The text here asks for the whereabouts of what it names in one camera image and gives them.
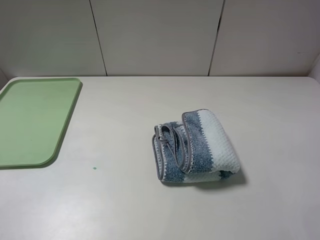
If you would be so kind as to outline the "blue white striped towel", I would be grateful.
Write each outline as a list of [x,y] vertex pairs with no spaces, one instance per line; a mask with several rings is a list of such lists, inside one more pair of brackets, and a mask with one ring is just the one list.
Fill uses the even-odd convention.
[[184,112],[180,121],[156,125],[152,148],[163,183],[220,181],[241,168],[222,124],[208,109]]

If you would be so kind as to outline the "green plastic tray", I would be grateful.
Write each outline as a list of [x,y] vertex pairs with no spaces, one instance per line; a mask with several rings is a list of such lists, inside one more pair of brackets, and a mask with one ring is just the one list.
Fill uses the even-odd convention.
[[10,82],[0,94],[0,167],[51,162],[60,150],[81,88],[78,78]]

